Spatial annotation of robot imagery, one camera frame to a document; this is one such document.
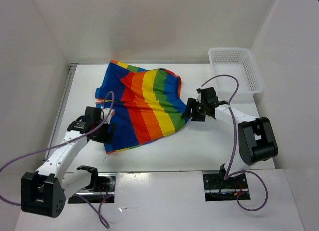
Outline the rainbow striped shorts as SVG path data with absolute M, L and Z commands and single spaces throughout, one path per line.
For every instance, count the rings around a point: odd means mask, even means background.
M 102 85 L 96 89 L 96 107 L 112 106 L 116 129 L 106 153 L 126 151 L 175 134 L 188 122 L 180 97 L 182 79 L 174 72 L 110 61 Z

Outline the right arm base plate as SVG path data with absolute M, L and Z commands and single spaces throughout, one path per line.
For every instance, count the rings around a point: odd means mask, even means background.
M 218 171 L 204 172 L 203 183 L 207 202 L 251 199 L 245 174 L 224 180 Z

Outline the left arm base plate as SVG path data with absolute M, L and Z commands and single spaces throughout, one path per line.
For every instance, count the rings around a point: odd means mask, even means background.
M 68 199 L 70 204 L 81 204 L 84 201 L 79 197 L 85 198 L 92 204 L 101 203 L 104 198 L 104 203 L 114 203 L 116 184 L 116 173 L 103 173 L 98 174 L 98 180 L 94 188 L 86 189 L 82 188 L 75 195 Z

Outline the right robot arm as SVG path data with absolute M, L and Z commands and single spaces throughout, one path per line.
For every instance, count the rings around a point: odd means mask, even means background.
M 271 123 L 266 117 L 253 117 L 220 100 L 213 87 L 197 89 L 198 97 L 188 98 L 182 118 L 204 122 L 209 116 L 233 128 L 234 145 L 230 160 L 219 170 L 219 184 L 231 187 L 251 166 L 278 155 Z

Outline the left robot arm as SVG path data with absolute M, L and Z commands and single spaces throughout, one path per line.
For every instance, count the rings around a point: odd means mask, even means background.
M 111 123 L 113 108 L 86 107 L 84 115 L 67 128 L 61 144 L 35 172 L 26 172 L 21 179 L 21 209 L 27 213 L 56 218 L 66 201 L 82 188 L 94 191 L 100 179 L 95 167 L 80 165 L 65 174 L 81 150 L 90 141 L 111 143 L 116 124 Z

